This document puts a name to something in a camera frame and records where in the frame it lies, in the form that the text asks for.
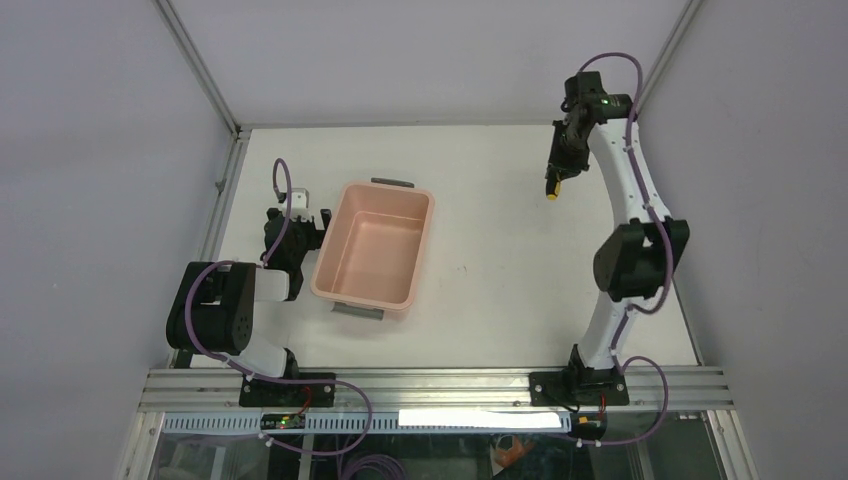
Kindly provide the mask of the black yellow screwdriver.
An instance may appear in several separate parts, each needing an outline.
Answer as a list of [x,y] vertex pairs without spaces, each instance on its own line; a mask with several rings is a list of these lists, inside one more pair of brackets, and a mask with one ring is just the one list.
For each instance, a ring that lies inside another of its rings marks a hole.
[[556,200],[560,194],[561,182],[556,178],[548,178],[545,184],[545,195],[548,200]]

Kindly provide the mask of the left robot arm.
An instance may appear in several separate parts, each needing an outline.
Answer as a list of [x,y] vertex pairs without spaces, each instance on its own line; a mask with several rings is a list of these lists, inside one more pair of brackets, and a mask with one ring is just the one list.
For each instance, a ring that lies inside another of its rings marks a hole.
[[206,350],[236,362],[264,380],[242,376],[241,407],[325,408],[333,405],[333,373],[302,373],[294,353],[266,343],[253,333],[255,305],[263,301],[295,301],[304,283],[306,254],[320,249],[332,218],[306,214],[290,220],[282,242],[271,255],[269,269],[253,262],[218,266],[190,262],[166,322],[166,340],[178,350],[198,355]]

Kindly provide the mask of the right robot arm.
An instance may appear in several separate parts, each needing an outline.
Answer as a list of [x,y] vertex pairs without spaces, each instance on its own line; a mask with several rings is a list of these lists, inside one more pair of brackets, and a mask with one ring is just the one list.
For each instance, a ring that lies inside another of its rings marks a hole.
[[555,199],[565,180],[600,167],[614,228],[594,255],[599,296],[589,326],[558,372],[530,373],[536,407],[623,406],[629,396],[620,355],[637,314],[661,309],[690,238],[650,177],[638,143],[636,103],[605,91],[597,71],[580,71],[564,83],[565,116],[554,122],[545,193]]

